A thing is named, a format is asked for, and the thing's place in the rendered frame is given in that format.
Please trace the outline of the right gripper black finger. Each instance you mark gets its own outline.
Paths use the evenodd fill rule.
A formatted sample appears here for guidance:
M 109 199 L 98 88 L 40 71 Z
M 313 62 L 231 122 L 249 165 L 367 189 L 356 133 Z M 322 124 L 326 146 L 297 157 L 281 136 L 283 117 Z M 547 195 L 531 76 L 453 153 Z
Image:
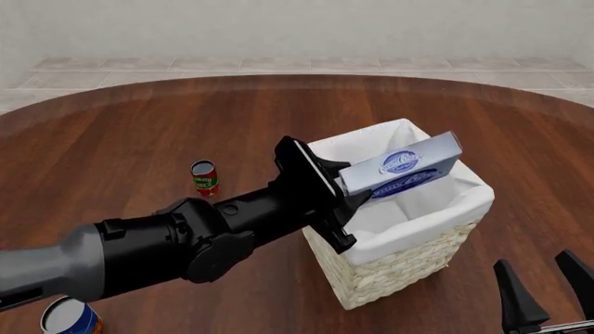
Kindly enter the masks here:
M 560 252 L 555 261 L 572 287 L 585 319 L 594 320 L 594 269 L 570 250 Z
M 510 263 L 498 260 L 493 266 L 501 300 L 502 327 L 540 327 L 549 314 L 513 271 Z

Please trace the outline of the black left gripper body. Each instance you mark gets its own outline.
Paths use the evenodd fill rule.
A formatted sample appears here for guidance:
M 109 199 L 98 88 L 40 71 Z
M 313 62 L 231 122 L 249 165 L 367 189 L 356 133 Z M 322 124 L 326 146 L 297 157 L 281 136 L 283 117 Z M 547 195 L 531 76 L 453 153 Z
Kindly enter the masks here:
M 350 250 L 356 238 L 344 231 L 342 204 L 347 197 L 322 169 L 308 144 L 288 135 L 274 149 L 279 170 L 276 182 L 299 212 L 312 216 L 309 224 L 335 250 Z

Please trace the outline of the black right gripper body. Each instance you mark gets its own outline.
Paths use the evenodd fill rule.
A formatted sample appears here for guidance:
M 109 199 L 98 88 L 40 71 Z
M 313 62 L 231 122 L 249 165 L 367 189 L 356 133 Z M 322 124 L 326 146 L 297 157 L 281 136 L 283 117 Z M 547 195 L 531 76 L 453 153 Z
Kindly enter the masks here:
M 594 319 L 543 327 L 548 319 L 536 321 L 502 320 L 504 334 L 594 334 Z

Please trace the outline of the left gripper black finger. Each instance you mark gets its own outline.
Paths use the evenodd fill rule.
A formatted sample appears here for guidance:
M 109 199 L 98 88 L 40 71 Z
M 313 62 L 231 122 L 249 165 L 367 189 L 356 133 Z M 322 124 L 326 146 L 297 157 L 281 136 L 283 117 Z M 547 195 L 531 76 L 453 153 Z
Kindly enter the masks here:
M 373 196 L 373 191 L 366 190 L 356 195 L 344 198 L 342 204 L 342 222 L 347 224 L 355 216 L 358 209 L 364 205 Z
M 351 166 L 351 163 L 348 161 L 327 161 L 319 157 L 316 160 L 321 166 L 321 169 L 331 178 L 340 177 L 340 170 Z

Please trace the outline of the blue-white cream cheese box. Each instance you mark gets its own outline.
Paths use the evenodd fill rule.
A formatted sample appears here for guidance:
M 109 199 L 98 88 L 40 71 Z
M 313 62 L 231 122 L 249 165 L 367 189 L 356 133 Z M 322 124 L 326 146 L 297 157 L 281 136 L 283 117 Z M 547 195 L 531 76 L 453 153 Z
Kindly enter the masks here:
M 372 201 L 385 199 L 447 176 L 462 153 L 452 132 L 383 153 L 339 171 L 344 194 L 370 191 Z

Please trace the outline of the wicker basket with white liner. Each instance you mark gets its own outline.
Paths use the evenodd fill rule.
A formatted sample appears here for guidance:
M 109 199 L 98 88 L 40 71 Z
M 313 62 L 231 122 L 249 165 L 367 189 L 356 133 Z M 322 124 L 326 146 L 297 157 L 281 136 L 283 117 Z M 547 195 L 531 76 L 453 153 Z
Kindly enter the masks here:
M 339 254 L 311 227 L 303 235 L 346 310 L 386 297 L 447 267 L 488 213 L 494 190 L 461 161 L 444 177 L 363 205 Z

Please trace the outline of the red tomato sauce tin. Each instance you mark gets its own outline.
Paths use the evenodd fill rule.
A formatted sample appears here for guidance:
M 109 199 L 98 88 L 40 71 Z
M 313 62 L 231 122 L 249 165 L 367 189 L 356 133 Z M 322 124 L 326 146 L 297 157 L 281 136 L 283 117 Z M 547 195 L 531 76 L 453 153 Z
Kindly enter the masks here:
M 193 183 L 202 197 L 213 197 L 219 192 L 218 174 L 211 161 L 196 161 L 190 167 Z

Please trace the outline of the blue and orange tin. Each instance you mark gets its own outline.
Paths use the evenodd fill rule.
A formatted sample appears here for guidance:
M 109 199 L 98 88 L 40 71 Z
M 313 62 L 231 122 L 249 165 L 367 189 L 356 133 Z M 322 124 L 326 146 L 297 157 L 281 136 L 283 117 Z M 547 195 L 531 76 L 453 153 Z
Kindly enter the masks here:
M 104 322 L 87 303 L 60 297 L 45 309 L 40 328 L 44 334 L 102 334 Z

